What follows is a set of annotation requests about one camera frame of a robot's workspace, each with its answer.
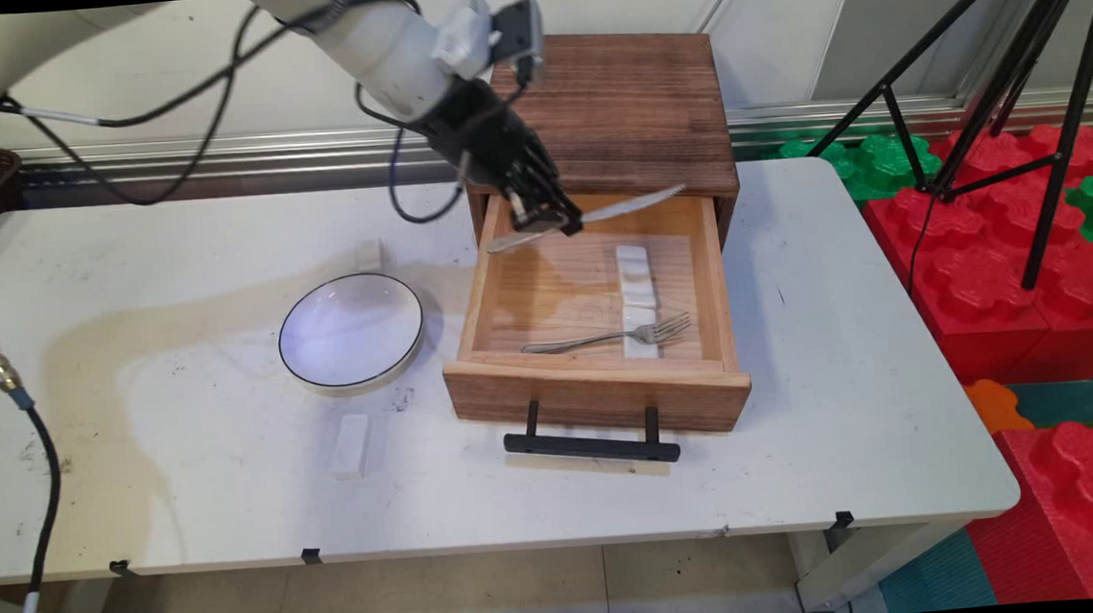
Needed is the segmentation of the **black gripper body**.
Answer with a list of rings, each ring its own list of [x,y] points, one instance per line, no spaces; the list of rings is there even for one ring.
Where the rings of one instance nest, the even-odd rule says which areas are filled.
[[[471,181],[510,182],[512,175],[529,173],[546,177],[546,149],[513,107],[527,91],[524,83],[517,87],[501,96],[487,80],[455,81],[443,101],[418,119],[416,132],[456,167],[468,154]]]

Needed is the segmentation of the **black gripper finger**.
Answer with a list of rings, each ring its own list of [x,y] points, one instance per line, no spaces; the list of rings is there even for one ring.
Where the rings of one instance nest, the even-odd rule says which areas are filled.
[[[516,232],[544,233],[563,226],[557,176],[504,178],[498,184]]]
[[[559,229],[568,237],[580,233],[581,210],[565,194],[553,160],[546,152],[526,153],[524,156],[529,225],[536,229]]]

